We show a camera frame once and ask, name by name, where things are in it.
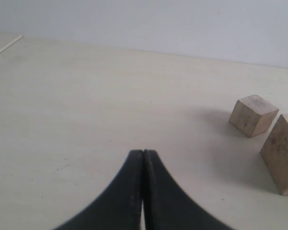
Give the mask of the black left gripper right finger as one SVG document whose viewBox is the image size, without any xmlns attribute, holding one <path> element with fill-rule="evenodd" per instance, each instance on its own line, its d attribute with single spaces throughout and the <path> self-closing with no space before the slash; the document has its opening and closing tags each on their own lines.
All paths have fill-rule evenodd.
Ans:
<svg viewBox="0 0 288 230">
<path fill-rule="evenodd" d="M 157 151 L 143 153 L 143 206 L 147 230 L 230 230 L 194 202 L 167 171 Z"/>
</svg>

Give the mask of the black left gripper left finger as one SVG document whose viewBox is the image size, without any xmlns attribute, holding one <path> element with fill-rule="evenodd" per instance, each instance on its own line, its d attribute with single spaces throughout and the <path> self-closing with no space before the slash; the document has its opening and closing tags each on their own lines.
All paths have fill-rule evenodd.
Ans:
<svg viewBox="0 0 288 230">
<path fill-rule="evenodd" d="M 57 230 L 139 230 L 143 151 L 129 152 L 106 189 Z"/>
</svg>

